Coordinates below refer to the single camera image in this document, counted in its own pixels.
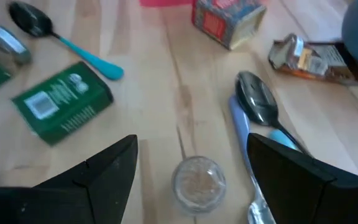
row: wooden table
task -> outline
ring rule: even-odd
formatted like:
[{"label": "wooden table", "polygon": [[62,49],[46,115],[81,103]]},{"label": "wooden table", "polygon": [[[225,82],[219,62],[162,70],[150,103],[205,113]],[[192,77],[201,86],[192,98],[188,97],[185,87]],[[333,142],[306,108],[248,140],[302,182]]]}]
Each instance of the wooden table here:
[{"label": "wooden table", "polygon": [[[278,100],[280,119],[317,159],[358,174],[358,87],[275,73],[273,39],[340,37],[345,0],[265,0],[256,36],[233,52],[196,30],[190,6],[143,8],[138,0],[32,0],[56,31],[126,71],[107,81],[115,104],[55,147],[30,133],[10,98],[79,58],[54,39],[32,40],[5,12],[0,24],[31,49],[34,64],[0,87],[0,185],[34,186],[128,134],[139,137],[139,162],[123,223],[246,223],[254,190],[243,165],[227,100],[240,70],[258,74]],[[270,129],[256,124],[252,131]],[[224,203],[188,218],[173,203],[171,175],[183,156],[203,155],[224,170]]]}]

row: small box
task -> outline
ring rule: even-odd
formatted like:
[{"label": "small box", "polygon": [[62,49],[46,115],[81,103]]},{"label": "small box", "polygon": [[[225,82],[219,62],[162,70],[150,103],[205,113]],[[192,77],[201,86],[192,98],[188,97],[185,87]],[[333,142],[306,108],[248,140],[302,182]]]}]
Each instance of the small box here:
[{"label": "small box", "polygon": [[79,62],[12,101],[32,130],[54,145],[108,107],[113,97],[107,84]]},{"label": "small box", "polygon": [[232,50],[253,36],[266,7],[258,0],[194,0],[194,25]]}]

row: silver lid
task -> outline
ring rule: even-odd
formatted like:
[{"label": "silver lid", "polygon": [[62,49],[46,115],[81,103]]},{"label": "silver lid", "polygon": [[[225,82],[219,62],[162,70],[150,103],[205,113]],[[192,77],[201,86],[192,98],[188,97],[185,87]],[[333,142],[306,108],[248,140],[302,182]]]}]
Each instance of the silver lid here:
[{"label": "silver lid", "polygon": [[0,26],[0,47],[12,54],[15,63],[19,65],[31,62],[28,48],[3,26]]}]

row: snack wrapper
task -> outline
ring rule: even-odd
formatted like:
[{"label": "snack wrapper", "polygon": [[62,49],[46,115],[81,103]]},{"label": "snack wrapper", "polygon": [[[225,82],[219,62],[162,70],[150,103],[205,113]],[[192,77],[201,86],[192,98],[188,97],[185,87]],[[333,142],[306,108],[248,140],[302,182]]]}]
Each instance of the snack wrapper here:
[{"label": "snack wrapper", "polygon": [[268,60],[298,77],[358,86],[358,64],[342,42],[305,42],[295,34],[274,41]]}]

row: green tea tin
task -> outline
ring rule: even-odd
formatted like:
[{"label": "green tea tin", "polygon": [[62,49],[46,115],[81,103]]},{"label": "green tea tin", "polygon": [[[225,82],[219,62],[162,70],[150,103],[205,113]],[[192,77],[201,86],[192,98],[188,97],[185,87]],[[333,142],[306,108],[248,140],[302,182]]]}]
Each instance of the green tea tin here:
[{"label": "green tea tin", "polygon": [[54,145],[112,102],[107,84],[78,62],[12,99],[32,130]]}]

